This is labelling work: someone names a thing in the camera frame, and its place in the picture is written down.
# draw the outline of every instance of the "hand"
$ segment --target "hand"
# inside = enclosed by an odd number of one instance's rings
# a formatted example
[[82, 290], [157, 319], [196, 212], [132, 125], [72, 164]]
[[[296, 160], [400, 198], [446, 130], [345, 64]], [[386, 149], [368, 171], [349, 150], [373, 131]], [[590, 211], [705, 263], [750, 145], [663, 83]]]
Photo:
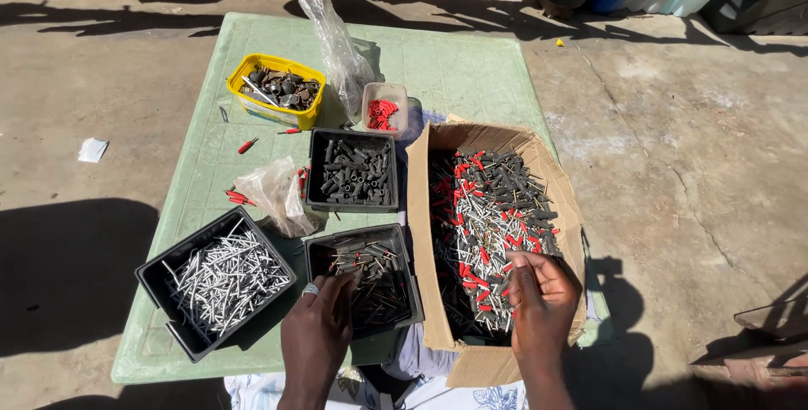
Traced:
[[508, 301], [516, 310], [510, 345], [522, 376], [559, 376], [579, 296], [553, 259], [526, 251], [506, 253], [513, 262]]
[[286, 388], [278, 408], [324, 408], [353, 335], [353, 273], [318, 276], [314, 284], [320, 293], [304, 293], [280, 323]]

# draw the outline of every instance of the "concrete floor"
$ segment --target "concrete floor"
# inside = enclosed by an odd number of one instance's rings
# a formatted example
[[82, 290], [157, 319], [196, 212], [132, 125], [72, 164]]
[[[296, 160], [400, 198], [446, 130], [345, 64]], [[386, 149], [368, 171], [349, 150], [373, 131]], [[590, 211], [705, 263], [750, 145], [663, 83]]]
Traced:
[[[109, 373], [222, 14], [300, 16], [297, 2], [3, 1], [0, 402], [226, 406], [220, 381]], [[576, 402], [702, 405], [687, 364], [808, 271], [808, 38], [556, 23], [533, 0], [334, 2], [349, 23], [521, 41], [616, 330], [571, 355]], [[76, 161], [90, 136], [111, 141], [97, 165]]]

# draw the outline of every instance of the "white cloth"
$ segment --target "white cloth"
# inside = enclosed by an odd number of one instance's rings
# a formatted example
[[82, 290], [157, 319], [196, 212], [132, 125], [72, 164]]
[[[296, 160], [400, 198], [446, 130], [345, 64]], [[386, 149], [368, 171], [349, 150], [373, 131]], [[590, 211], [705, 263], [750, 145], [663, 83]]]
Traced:
[[[272, 410], [284, 392], [286, 374], [225, 377], [233, 410]], [[379, 394], [356, 367], [341, 369], [328, 394], [327, 410], [528, 410], [524, 383], [488, 388], [448, 388], [446, 377], [419, 378], [396, 402]]]

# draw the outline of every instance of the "white paper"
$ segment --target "white paper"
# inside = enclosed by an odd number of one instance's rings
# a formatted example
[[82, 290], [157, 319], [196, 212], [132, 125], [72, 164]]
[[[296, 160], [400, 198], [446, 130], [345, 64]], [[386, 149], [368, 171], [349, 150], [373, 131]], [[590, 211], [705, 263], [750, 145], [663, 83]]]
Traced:
[[101, 140], [100, 138], [88, 138], [82, 144], [82, 150], [78, 152], [78, 160], [82, 162], [98, 163], [101, 156], [104, 156], [106, 146], [109, 145], [108, 140]]

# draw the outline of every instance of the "cardboard box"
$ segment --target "cardboard box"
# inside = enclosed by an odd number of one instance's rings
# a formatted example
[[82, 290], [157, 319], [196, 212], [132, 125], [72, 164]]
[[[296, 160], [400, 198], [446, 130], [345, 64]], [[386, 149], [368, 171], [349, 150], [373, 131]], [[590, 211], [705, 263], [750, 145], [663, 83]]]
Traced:
[[[547, 196], [553, 200], [558, 218], [553, 224], [560, 230], [556, 235], [558, 248], [564, 253], [567, 274], [577, 280], [582, 289], [584, 281], [582, 217], [570, 185], [570, 179], [553, 160], [544, 142], [526, 128], [457, 122], [427, 124], [418, 140], [407, 148], [409, 156], [407, 180], [407, 216], [413, 237], [415, 274], [418, 277], [425, 320], [423, 343], [431, 349], [459, 352], [446, 385], [499, 386], [520, 380], [519, 366], [510, 347], [466, 345], [452, 337], [432, 254], [432, 234], [429, 220], [428, 153], [430, 149], [495, 150], [500, 153], [514, 149], [521, 154], [525, 167], [544, 178]], [[578, 309], [572, 322], [569, 342], [581, 335], [586, 320], [585, 292], [581, 292]]]

